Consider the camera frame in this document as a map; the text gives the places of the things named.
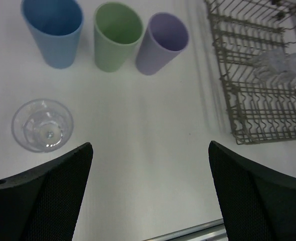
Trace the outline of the clear glass cup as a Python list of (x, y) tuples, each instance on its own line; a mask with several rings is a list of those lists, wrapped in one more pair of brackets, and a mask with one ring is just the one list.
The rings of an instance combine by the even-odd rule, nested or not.
[(260, 82), (267, 82), (274, 86), (290, 80), (286, 55), (281, 48), (265, 51), (249, 60), (253, 66), (253, 74)]
[(15, 141), (34, 153), (49, 153), (64, 146), (72, 136), (74, 120), (69, 109), (51, 99), (34, 99), (14, 114), (11, 131)]

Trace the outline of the purple plastic cup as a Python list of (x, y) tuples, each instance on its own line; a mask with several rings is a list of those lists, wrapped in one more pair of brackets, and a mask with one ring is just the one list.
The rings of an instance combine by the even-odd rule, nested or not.
[(144, 75), (156, 74), (185, 50), (189, 39), (185, 24), (175, 15), (152, 15), (136, 56), (137, 70)]

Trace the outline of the green plastic cup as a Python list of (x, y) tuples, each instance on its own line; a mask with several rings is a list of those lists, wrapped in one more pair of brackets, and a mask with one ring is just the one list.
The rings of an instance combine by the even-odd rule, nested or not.
[(115, 72), (140, 41), (143, 22), (135, 10), (119, 2), (101, 4), (93, 21), (95, 64), (104, 72)]

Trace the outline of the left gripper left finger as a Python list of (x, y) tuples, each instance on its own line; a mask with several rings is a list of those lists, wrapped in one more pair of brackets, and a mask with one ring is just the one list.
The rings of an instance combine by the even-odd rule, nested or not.
[(72, 240), (91, 163), (90, 143), (0, 179), (0, 240)]

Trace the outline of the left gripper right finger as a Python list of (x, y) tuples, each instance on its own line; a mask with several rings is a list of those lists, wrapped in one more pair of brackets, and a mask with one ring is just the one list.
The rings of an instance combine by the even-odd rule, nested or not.
[(211, 141), (209, 164), (229, 240), (296, 240), (296, 178)]

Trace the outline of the blue plastic cup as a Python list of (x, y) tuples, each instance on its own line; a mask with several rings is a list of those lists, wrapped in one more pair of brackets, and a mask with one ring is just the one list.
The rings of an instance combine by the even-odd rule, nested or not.
[(75, 60), (83, 27), (77, 1), (22, 1), (21, 13), (44, 61), (56, 69)]

